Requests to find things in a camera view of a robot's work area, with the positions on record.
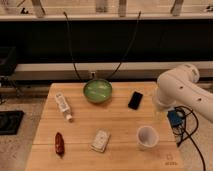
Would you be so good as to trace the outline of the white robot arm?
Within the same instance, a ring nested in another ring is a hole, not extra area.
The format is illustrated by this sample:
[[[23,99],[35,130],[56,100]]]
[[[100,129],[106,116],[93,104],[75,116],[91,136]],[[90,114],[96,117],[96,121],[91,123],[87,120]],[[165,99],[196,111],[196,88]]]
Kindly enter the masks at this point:
[[[213,93],[196,85],[199,70],[192,64],[179,65],[157,78],[153,103],[158,111],[168,110],[180,102],[213,123]]]

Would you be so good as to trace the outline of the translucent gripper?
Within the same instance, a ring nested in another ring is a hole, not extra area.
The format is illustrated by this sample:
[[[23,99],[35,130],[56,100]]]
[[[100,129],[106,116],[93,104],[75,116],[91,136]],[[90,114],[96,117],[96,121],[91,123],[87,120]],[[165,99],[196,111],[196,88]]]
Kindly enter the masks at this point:
[[[165,109],[160,105],[156,96],[153,96],[152,102],[153,102],[153,105],[154,105],[155,120],[157,122],[164,121],[165,118],[166,118],[166,115],[167,115]]]

